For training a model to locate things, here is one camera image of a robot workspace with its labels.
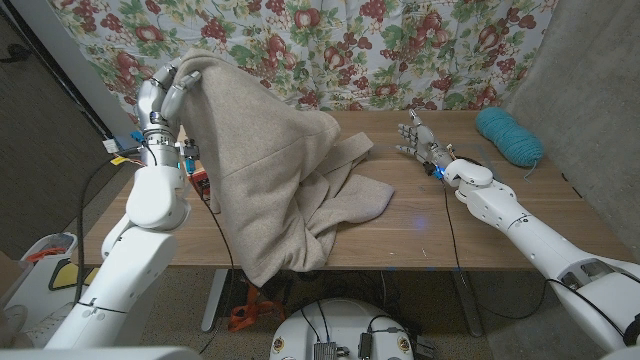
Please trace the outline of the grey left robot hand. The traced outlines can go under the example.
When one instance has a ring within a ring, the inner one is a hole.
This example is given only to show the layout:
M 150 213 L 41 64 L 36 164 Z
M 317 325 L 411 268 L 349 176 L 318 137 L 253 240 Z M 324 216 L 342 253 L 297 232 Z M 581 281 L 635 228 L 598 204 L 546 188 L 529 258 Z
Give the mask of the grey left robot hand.
M 191 71 L 176 78 L 181 58 L 175 58 L 144 80 L 137 95 L 136 114 L 146 129 L 151 124 L 178 128 L 186 94 L 199 82 L 201 73 Z

